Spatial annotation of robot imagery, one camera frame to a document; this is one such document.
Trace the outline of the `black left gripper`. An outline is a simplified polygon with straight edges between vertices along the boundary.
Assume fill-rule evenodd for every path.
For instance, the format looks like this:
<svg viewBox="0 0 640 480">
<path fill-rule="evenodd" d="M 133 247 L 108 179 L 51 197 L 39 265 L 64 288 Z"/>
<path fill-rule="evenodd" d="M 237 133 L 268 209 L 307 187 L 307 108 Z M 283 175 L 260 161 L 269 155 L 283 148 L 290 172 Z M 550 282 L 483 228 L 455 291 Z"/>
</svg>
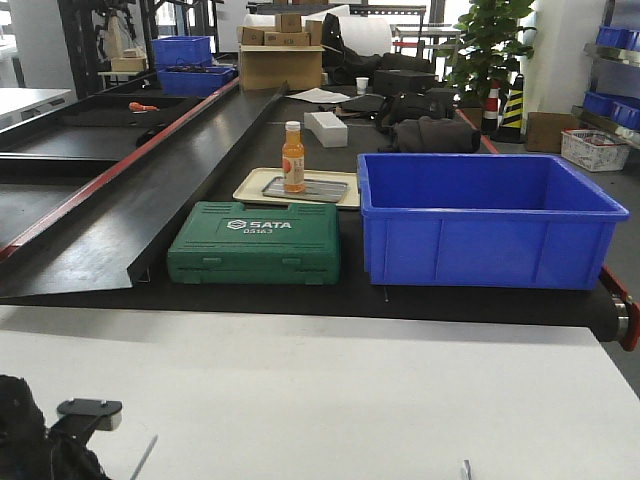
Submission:
<svg viewBox="0 0 640 480">
<path fill-rule="evenodd" d="M 86 445 L 94 432 L 114 431 L 123 404 L 70 398 L 61 402 L 52 427 L 25 379 L 1 376 L 1 477 L 3 479 L 106 479 L 97 455 Z"/>
</svg>

